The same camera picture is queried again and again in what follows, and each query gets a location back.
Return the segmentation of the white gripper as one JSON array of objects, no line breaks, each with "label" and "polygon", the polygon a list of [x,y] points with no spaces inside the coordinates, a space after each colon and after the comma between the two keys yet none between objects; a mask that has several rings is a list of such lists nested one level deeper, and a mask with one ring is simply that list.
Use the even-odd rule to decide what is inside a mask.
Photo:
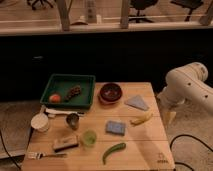
[{"label": "white gripper", "polygon": [[165,112],[164,124],[165,126],[169,126],[176,116],[176,112],[172,110],[176,108],[179,105],[179,103],[161,94],[159,94],[157,98],[159,99],[162,109]]}]

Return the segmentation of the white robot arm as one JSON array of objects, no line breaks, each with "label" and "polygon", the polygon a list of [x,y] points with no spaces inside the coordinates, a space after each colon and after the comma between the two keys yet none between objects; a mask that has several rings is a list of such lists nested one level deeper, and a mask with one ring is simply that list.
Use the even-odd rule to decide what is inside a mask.
[{"label": "white robot arm", "polygon": [[157,95],[162,105],[165,126],[173,121],[176,116],[174,109],[185,100],[190,100],[213,114],[213,88],[205,84],[207,78],[208,70],[200,62],[174,68],[166,74],[166,86]]}]

